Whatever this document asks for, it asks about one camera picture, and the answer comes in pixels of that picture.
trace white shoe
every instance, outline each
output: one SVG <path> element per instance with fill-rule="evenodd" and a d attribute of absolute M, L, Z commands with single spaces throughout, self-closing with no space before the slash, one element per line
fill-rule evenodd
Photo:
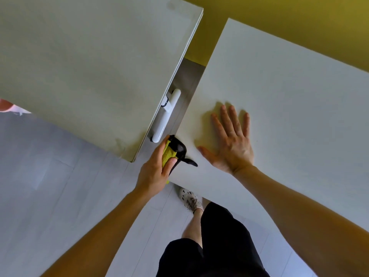
<path fill-rule="evenodd" d="M 187 189 L 181 188 L 179 190 L 179 198 L 183 201 L 186 208 L 191 210 L 193 213 L 195 213 L 197 208 L 204 210 L 203 205 L 197 199 L 197 196 Z"/>

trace gray floor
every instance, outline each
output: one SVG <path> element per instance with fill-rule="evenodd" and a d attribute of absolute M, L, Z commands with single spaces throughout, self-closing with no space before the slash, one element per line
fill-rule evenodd
<path fill-rule="evenodd" d="M 203 70 L 183 61 L 173 82 L 182 96 L 165 134 L 177 131 Z M 155 146 L 147 139 L 128 163 L 32 114 L 0 113 L 0 276 L 41 275 L 133 189 Z M 313 275 L 279 233 L 234 216 L 271 277 Z M 165 247 L 191 218 L 168 184 L 134 222 L 107 276 L 155 276 Z"/>

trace microfiber cloth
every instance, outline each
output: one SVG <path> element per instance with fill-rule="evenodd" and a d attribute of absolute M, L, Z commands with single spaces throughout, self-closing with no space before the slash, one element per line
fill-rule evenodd
<path fill-rule="evenodd" d="M 194 162 L 193 160 L 189 158 L 185 158 L 186 153 L 187 153 L 186 146 L 180 140 L 178 140 L 174 135 L 170 135 L 168 141 L 165 144 L 162 166 L 164 167 L 170 158 L 175 157 L 177 158 L 177 162 L 176 164 L 174 164 L 170 172 L 172 172 L 174 167 L 176 167 L 178 163 L 181 161 L 197 167 L 198 165 L 196 162 Z"/>

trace left hand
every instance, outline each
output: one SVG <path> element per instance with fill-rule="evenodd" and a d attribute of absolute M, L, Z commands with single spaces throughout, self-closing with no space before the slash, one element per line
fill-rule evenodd
<path fill-rule="evenodd" d="M 162 158 L 168 138 L 169 135 L 156 147 L 150 159 L 142 166 L 138 175 L 135 190 L 147 192 L 150 198 L 158 194 L 165 187 L 169 173 L 177 162 L 177 159 L 173 157 L 162 168 Z"/>

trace shorts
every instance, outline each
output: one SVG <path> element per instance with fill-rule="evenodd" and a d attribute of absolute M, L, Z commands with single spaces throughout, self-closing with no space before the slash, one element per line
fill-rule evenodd
<path fill-rule="evenodd" d="M 211 202 L 201 217 L 203 248 L 189 238 L 168 244 L 156 277 L 196 277 L 227 272 L 269 277 L 246 227 L 225 208 Z"/>

